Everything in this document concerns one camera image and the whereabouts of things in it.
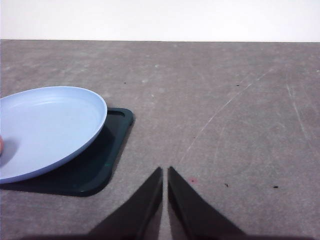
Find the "tray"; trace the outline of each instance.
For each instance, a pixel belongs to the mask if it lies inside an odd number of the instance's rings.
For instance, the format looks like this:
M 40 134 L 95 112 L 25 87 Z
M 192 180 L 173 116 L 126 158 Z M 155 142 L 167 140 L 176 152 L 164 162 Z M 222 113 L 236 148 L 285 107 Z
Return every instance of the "tray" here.
M 117 155 L 133 121 L 130 110 L 108 108 L 100 134 L 80 155 L 38 177 L 0 184 L 0 189 L 78 197 L 96 194 L 110 181 Z

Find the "plate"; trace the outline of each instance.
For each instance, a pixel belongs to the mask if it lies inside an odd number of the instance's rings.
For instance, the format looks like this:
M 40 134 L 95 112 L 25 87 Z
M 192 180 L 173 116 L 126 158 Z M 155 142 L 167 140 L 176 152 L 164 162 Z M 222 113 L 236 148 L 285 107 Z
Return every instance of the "plate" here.
M 52 86 L 0 100 L 0 184 L 30 179 L 67 163 L 101 131 L 107 104 L 93 91 Z

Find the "plastic tray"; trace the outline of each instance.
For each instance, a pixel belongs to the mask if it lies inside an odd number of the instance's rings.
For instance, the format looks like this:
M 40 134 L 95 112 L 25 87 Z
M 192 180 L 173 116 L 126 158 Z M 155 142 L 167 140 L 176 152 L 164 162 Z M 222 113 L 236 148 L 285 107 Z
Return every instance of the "plastic tray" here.
M 133 121 L 130 110 L 108 108 L 100 134 L 83 153 L 44 175 L 1 184 L 0 189 L 78 197 L 96 194 L 110 181 L 117 155 Z

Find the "gray carpet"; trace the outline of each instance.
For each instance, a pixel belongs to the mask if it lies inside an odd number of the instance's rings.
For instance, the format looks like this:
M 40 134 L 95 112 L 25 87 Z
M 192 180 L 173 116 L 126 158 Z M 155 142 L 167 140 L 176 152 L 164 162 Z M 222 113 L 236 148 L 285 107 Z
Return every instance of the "gray carpet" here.
M 158 166 L 247 234 L 320 239 L 320 43 L 1 41 L 1 97 L 60 85 L 132 110 L 132 131 L 96 195 L 2 190 L 1 239 L 87 233 Z

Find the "wall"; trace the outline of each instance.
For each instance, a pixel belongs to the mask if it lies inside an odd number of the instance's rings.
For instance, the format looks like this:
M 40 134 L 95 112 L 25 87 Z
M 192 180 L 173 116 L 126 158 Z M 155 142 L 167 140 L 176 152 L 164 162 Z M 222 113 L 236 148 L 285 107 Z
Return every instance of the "wall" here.
M 2 39 L 320 41 L 319 0 L 1 0 Z

